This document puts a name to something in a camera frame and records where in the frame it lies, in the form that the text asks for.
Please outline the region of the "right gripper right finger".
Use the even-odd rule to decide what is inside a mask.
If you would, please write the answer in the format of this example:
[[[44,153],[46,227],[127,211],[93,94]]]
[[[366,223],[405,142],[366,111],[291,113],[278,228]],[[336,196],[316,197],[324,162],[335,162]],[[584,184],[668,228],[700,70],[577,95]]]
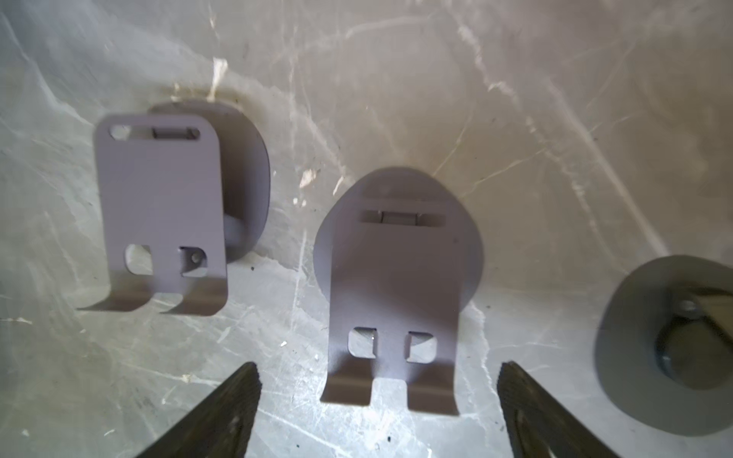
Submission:
[[[617,455],[519,364],[501,366],[496,391],[515,457]]]

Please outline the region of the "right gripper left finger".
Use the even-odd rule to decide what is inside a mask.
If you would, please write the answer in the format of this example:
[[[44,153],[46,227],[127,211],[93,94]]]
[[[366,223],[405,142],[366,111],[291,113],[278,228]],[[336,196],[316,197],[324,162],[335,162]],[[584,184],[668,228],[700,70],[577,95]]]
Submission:
[[[141,457],[245,456],[262,394],[257,365],[243,364]]]

